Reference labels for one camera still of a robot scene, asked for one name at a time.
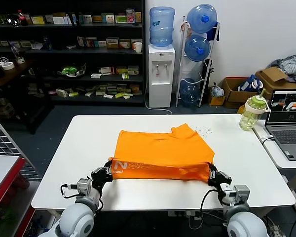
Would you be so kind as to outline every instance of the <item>white desk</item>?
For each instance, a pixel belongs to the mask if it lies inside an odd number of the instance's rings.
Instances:
[[[233,185],[249,187],[250,207],[293,205],[295,198],[281,174],[254,132],[243,131],[238,126],[239,120],[237,114],[76,116],[41,181],[32,206],[63,210],[74,203],[74,198],[62,197],[60,186],[76,183],[114,156],[121,130],[171,132],[171,127],[183,123],[196,130],[213,149],[215,166],[232,177]],[[114,180],[104,186],[103,210],[198,210],[211,188],[201,181]],[[216,196],[210,193],[204,209],[222,207]]]
[[[254,132],[256,133],[258,138],[265,137],[270,135],[269,132],[266,130],[265,126],[265,120],[259,120],[257,124],[254,127]],[[296,169],[296,160],[291,161],[287,159],[287,157],[284,155],[282,150],[279,148],[279,146],[276,144],[275,141],[268,140],[264,143],[265,150],[273,160],[274,164],[279,169]],[[289,188],[293,191],[293,195],[296,198],[296,193],[294,190],[296,189],[296,175],[288,181],[287,185]]]

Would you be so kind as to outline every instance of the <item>laptop screen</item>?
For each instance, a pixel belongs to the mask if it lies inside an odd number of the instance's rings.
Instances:
[[[274,91],[268,124],[296,123],[296,90]]]

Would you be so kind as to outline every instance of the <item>laptop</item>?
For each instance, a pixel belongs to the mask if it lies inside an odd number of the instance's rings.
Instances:
[[[296,90],[274,90],[269,106],[265,127],[286,157],[296,160]]]

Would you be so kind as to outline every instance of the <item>laptop keyboard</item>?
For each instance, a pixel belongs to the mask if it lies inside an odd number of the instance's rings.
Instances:
[[[273,131],[281,144],[296,144],[296,130]]]

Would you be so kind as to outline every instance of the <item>orange cloth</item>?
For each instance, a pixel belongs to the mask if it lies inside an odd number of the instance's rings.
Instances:
[[[112,160],[114,179],[182,179],[207,182],[214,152],[186,123],[172,133],[121,131]]]

